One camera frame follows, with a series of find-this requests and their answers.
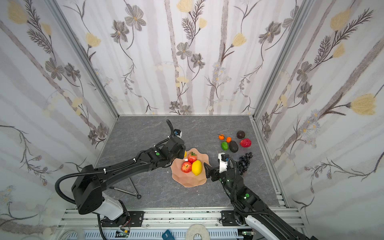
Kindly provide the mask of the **green fake lime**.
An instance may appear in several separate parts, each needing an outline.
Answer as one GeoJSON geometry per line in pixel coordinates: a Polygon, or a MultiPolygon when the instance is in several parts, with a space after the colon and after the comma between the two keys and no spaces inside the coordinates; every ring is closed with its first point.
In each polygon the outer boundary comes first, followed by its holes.
{"type": "Polygon", "coordinates": [[[229,144],[227,142],[221,142],[221,148],[223,151],[227,151],[229,149],[229,144]]]}

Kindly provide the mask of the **dark fake avocado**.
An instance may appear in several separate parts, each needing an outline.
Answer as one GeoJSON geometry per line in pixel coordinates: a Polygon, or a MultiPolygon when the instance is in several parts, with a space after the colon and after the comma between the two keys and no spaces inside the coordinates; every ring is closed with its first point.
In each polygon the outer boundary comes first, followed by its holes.
{"type": "Polygon", "coordinates": [[[236,153],[239,150],[239,146],[235,141],[229,143],[229,149],[232,153],[236,153]]]}

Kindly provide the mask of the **red yellow fake peach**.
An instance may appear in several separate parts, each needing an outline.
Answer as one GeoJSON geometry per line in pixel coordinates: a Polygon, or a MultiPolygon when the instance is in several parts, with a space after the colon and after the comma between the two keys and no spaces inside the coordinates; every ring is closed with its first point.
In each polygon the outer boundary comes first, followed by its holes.
{"type": "Polygon", "coordinates": [[[192,165],[190,162],[184,162],[181,166],[181,171],[183,173],[190,173],[192,171],[192,165]]]}

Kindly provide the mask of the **magenta fake dragon fruit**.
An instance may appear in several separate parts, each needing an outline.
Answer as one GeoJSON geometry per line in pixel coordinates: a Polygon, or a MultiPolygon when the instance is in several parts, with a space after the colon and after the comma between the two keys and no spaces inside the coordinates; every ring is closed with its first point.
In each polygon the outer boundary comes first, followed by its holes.
{"type": "Polygon", "coordinates": [[[249,148],[251,145],[252,145],[252,141],[250,139],[242,139],[240,141],[240,145],[243,147],[243,148],[249,148]]]}

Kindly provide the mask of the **pink scalloped fruit bowl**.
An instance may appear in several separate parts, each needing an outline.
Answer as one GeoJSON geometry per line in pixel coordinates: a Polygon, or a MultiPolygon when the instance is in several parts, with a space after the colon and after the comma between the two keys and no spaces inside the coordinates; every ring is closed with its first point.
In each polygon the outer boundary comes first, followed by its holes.
{"type": "Polygon", "coordinates": [[[187,158],[175,159],[171,165],[172,178],[179,184],[183,185],[185,188],[192,188],[205,184],[207,182],[207,178],[204,163],[210,166],[209,156],[207,154],[200,153],[196,148],[190,149],[186,152],[186,154],[189,154],[190,152],[197,154],[197,160],[202,162],[202,172],[198,176],[192,172],[184,173],[182,171],[182,164],[187,160],[187,158]]]}

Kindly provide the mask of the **dark brown round fruit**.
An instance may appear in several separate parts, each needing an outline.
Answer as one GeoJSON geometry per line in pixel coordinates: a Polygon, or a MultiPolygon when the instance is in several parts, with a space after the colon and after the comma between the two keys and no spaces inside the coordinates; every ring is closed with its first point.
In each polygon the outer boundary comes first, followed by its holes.
{"type": "Polygon", "coordinates": [[[246,133],[244,131],[238,131],[237,132],[237,138],[238,139],[244,139],[246,137],[246,133]]]}

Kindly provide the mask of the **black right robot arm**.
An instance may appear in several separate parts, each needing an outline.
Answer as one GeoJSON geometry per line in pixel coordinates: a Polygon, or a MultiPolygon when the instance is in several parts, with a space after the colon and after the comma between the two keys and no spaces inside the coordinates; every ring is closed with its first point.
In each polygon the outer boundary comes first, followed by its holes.
{"type": "Polygon", "coordinates": [[[226,171],[219,167],[204,164],[206,177],[213,182],[219,181],[234,208],[235,221],[239,225],[248,225],[257,230],[267,240],[315,240],[291,227],[275,214],[262,199],[245,186],[237,164],[233,163],[226,171]]]}

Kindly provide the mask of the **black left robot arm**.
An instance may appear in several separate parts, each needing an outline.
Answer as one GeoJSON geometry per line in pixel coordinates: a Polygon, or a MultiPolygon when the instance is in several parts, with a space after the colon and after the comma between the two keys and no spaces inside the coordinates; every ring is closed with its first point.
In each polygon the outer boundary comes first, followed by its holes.
{"type": "Polygon", "coordinates": [[[179,137],[170,137],[127,161],[95,169],[86,166],[80,173],[65,175],[55,183],[57,194],[65,201],[74,204],[81,215],[96,213],[104,200],[103,192],[116,183],[134,175],[170,166],[175,159],[185,155],[185,142],[179,137]],[[62,181],[76,178],[71,191],[73,199],[66,196],[60,188],[62,181]]]}

